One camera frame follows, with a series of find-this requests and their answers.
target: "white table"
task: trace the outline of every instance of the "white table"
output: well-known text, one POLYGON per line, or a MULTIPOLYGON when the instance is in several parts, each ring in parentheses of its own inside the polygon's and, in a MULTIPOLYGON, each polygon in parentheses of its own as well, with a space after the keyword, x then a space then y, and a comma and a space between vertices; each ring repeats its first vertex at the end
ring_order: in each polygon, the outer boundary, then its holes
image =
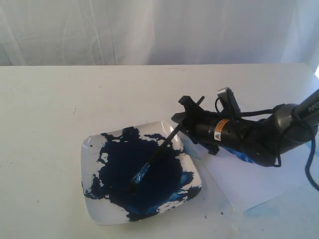
POLYGON ((226 86, 244 110, 300 103, 319 87, 304 64, 0 67, 0 79, 0 238, 318 238, 310 186, 233 212, 200 161, 196 198, 136 223, 94 224, 81 188, 85 137, 170 121, 183 95, 213 110, 226 86))

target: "white backdrop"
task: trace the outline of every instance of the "white backdrop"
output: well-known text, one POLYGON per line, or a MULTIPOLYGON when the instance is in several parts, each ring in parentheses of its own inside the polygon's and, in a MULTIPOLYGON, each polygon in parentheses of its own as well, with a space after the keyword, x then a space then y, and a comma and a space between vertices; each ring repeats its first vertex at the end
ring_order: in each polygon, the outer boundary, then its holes
POLYGON ((319 0, 0 0, 0 65, 319 63, 319 0))

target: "sheet of paper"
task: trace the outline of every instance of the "sheet of paper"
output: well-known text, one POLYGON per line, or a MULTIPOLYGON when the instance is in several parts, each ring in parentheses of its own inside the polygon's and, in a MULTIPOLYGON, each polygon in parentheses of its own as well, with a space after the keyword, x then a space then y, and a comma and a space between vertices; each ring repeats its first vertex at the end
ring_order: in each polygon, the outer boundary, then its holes
MULTIPOLYGON (((308 183, 305 164, 310 149, 299 146, 282 155, 282 167, 262 167, 238 159, 223 148, 216 156, 198 145, 194 149, 233 207, 247 210, 308 183)), ((319 159, 314 158, 311 173, 319 178, 319 159)))

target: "paint splatter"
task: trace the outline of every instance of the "paint splatter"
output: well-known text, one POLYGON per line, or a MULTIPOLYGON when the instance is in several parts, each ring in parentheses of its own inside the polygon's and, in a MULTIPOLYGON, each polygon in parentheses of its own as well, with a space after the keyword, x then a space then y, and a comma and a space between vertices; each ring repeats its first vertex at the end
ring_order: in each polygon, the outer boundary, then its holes
POLYGON ((200 187, 183 190, 194 179, 193 172, 183 171, 178 156, 182 150, 168 146, 164 149, 141 181, 136 193, 129 195, 125 188, 165 138, 161 134, 147 134, 142 139, 137 128, 129 127, 122 135, 101 134, 107 140, 100 150, 98 162, 104 166, 93 175, 93 182, 84 195, 91 199, 109 199, 124 208, 130 221, 138 221, 167 211, 169 206, 195 197, 200 187))

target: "square plate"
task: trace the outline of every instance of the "square plate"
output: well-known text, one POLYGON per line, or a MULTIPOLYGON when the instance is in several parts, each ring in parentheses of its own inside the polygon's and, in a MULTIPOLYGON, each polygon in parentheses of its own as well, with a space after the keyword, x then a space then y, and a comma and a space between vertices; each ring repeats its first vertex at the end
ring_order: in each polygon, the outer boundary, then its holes
POLYGON ((97 134, 83 141, 83 194, 95 223, 138 221, 175 208, 200 192, 200 176, 177 135, 151 164, 135 194, 125 191, 172 131, 169 123, 156 121, 97 134))

